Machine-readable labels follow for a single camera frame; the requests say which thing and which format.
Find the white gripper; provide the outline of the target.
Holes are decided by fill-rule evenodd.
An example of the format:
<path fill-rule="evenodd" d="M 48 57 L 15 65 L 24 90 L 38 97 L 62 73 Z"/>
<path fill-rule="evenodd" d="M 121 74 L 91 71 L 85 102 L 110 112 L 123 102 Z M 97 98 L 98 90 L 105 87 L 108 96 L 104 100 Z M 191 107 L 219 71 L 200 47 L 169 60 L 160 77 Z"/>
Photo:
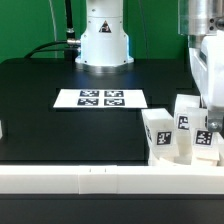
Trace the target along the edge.
<path fill-rule="evenodd" d="M 191 73 L 202 101 L 211 112 L 224 112 L 224 33 L 205 36 L 189 48 Z M 221 132 L 222 118 L 208 118 L 208 130 Z"/>

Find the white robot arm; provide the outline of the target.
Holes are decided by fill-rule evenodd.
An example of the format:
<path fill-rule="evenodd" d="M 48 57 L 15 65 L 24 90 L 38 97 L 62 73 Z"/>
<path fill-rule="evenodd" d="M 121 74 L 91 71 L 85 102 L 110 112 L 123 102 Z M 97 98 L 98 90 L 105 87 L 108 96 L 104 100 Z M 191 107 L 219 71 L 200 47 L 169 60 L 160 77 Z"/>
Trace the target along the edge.
<path fill-rule="evenodd" d="M 112 72 L 133 62 L 123 30 L 123 0 L 86 0 L 82 69 Z M 178 33 L 188 37 L 191 73 L 207 108 L 206 128 L 224 129 L 224 0 L 178 0 Z"/>

